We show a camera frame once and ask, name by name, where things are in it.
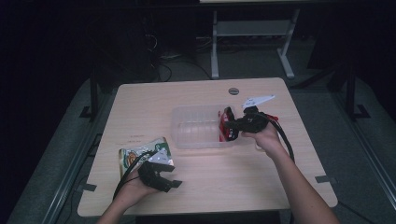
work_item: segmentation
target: wooden tabletop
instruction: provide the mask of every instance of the wooden tabletop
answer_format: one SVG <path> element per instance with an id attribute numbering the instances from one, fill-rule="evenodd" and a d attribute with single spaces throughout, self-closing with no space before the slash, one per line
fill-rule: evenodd
<path id="1" fill-rule="evenodd" d="M 231 95 L 237 88 L 238 95 Z M 274 94 L 275 99 L 258 106 L 278 116 L 294 150 L 297 166 L 329 206 L 337 199 L 300 115 L 281 78 L 210 80 L 120 86 L 92 165 L 88 184 L 78 207 L 83 217 L 100 216 L 111 203 L 120 181 L 119 149 L 137 147 L 158 137 L 168 141 L 175 163 L 170 180 L 181 180 L 178 189 L 148 196 L 130 208 L 129 215 L 194 214 L 262 211 L 289 208 L 273 162 L 259 151 L 252 139 L 239 137 L 233 147 L 179 149 L 171 137 L 171 114 L 180 105 L 233 105 L 243 116 L 248 97 Z"/>

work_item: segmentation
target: gray carpet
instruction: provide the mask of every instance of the gray carpet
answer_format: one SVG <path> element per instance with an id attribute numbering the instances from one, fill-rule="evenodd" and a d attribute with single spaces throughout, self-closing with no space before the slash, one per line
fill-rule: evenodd
<path id="1" fill-rule="evenodd" d="M 220 79 L 250 77 L 282 77 L 288 86 L 311 77 L 317 71 L 307 70 L 306 65 L 315 41 L 293 41 L 289 59 L 296 78 L 285 78 L 281 63 L 276 55 L 279 40 L 265 40 L 253 48 L 238 46 L 235 52 L 223 51 L 219 54 Z M 186 63 L 188 59 L 177 58 L 166 65 L 172 69 L 169 81 L 206 80 L 210 72 L 209 52 L 197 55 L 197 63 Z M 160 69 L 163 79 L 169 71 Z M 304 90 L 293 90 L 291 96 L 303 119 L 319 158 L 327 175 L 332 178 L 332 186 L 339 199 L 333 211 L 342 223 L 396 223 L 396 212 L 389 202 L 361 142 L 350 126 L 350 120 L 339 105 L 343 92 L 330 93 L 323 78 Z M 357 124 L 374 147 L 384 163 L 390 177 L 396 180 L 395 148 L 396 125 L 376 101 L 371 89 L 357 81 L 358 104 L 365 105 L 370 119 L 360 119 Z M 74 183 L 70 183 L 70 194 L 60 204 L 62 211 L 54 218 L 46 217 L 51 202 L 64 175 L 73 167 L 72 159 L 78 153 L 94 155 L 95 147 L 90 147 L 100 139 L 106 119 L 117 89 L 111 94 L 100 93 L 100 114 L 93 121 L 79 118 L 82 108 L 90 105 L 89 81 L 84 83 L 67 109 L 64 119 L 53 136 L 45 155 L 37 166 L 28 186 L 8 223 L 42 223 L 43 220 L 57 220 L 57 223 L 94 223 L 97 217 L 80 217 L 77 214 L 81 192 L 79 184 L 86 181 L 94 157 L 88 156 L 78 172 Z M 280 211 L 282 223 L 289 222 L 289 211 Z M 133 217 L 124 217 L 124 223 L 134 223 Z"/>

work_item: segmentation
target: transparent bin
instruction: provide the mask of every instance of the transparent bin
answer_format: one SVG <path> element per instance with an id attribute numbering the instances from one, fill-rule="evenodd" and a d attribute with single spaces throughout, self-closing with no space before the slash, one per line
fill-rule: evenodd
<path id="1" fill-rule="evenodd" d="M 182 105 L 172 111 L 171 134 L 177 148 L 231 147 L 234 141 L 220 142 L 219 112 L 231 105 Z"/>

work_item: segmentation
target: person's right arm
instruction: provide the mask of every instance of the person's right arm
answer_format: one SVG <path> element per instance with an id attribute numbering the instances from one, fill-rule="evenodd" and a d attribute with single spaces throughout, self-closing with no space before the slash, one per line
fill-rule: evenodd
<path id="1" fill-rule="evenodd" d="M 291 160 L 271 123 L 259 133 L 243 133 L 243 136 L 253 137 L 273 160 L 296 223 L 339 223 L 332 209 Z"/>

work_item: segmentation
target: desk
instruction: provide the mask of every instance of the desk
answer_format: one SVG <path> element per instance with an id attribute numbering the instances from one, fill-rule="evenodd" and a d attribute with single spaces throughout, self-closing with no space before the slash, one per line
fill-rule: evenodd
<path id="1" fill-rule="evenodd" d="M 237 88 L 238 95 L 228 90 Z M 178 189 L 150 195 L 130 208 L 128 215 L 195 214 L 288 209 L 289 204 L 273 162 L 256 149 L 250 138 L 239 137 L 226 148 L 178 149 L 170 134 L 172 109 L 180 105 L 229 104 L 243 116 L 241 104 L 248 97 L 274 94 L 259 105 L 260 111 L 279 116 L 293 146 L 297 166 L 329 206 L 337 199 L 304 124 L 281 78 L 147 83 L 122 85 L 110 112 L 101 144 L 78 207 L 83 217 L 100 216 L 111 203 L 120 181 L 118 152 L 122 147 L 143 145 L 164 136 L 176 169 L 162 173 L 182 180 Z"/>

